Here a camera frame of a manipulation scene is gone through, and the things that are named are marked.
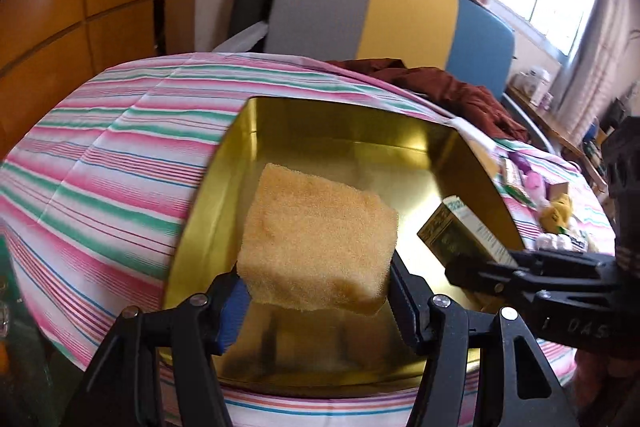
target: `orange sponge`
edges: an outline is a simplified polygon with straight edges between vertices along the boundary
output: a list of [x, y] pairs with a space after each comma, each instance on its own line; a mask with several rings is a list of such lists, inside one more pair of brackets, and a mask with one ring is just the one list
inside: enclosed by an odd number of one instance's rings
[[238, 274], [257, 302], [373, 314], [385, 301], [398, 213], [373, 192], [267, 164]]

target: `reddish-brown cloth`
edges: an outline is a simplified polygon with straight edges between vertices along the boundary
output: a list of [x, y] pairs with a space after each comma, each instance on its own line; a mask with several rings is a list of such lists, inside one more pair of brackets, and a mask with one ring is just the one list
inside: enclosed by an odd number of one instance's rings
[[398, 58], [329, 60], [329, 63], [425, 94], [431, 102], [461, 116], [491, 138], [529, 141], [527, 130], [511, 118], [486, 87], [460, 82], [447, 71], [439, 68], [408, 69]]

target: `striped tablecloth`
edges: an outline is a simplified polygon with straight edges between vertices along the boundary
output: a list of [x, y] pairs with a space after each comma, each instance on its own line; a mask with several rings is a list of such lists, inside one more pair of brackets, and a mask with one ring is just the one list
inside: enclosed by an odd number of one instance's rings
[[[0, 237], [42, 331], [79, 367], [124, 306], [161, 305], [180, 230], [206, 166], [244, 101], [254, 95], [355, 103], [446, 122], [438, 108], [382, 81], [281, 55], [188, 54], [104, 71], [43, 118], [0, 166]], [[522, 143], [549, 180], [570, 181], [584, 225], [602, 251], [614, 233], [574, 166]], [[527, 244], [539, 228], [502, 194]], [[573, 351], [543, 343], [559, 377]], [[470, 422], [478, 375], [467, 382]], [[169, 419], [178, 421], [172, 375], [162, 369]], [[401, 426], [415, 391], [361, 400], [304, 400], [226, 391], [236, 425]]]

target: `gold tray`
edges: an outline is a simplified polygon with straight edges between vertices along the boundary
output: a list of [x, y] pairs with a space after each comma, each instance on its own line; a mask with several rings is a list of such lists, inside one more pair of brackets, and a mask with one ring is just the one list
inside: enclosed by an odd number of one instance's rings
[[[494, 184], [458, 132], [381, 109], [316, 100], [249, 99], [218, 148], [175, 253], [171, 308], [236, 261], [244, 218], [268, 162], [373, 190], [399, 212], [397, 250], [410, 272], [469, 309], [416, 232], [457, 195], [507, 248], [524, 246]], [[471, 368], [478, 352], [470, 350]], [[238, 341], [214, 357], [225, 383], [281, 396], [365, 396], [418, 385], [424, 359], [402, 342], [388, 303], [373, 317], [252, 303]]]

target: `yellow plush toy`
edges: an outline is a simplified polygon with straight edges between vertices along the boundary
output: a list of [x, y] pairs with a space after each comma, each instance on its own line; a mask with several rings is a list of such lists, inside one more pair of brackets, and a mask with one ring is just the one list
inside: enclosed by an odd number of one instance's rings
[[569, 218], [574, 213], [574, 204], [568, 194], [563, 194], [558, 199], [550, 202], [550, 206], [540, 211], [538, 220], [542, 229], [549, 233], [561, 233], [561, 229], [567, 229]]

